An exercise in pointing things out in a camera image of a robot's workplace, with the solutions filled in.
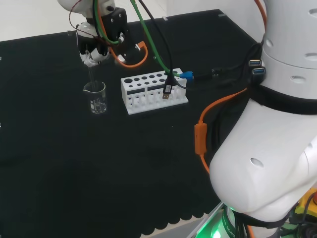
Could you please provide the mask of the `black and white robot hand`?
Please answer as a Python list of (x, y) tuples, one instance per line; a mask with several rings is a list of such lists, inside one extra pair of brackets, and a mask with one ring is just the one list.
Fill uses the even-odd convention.
[(99, 4), (96, 0), (90, 11), (90, 17), (76, 26), (81, 61), (94, 67), (113, 56), (121, 66), (132, 68), (127, 59), (128, 51), (134, 49), (134, 42), (127, 27), (126, 11), (113, 3)]

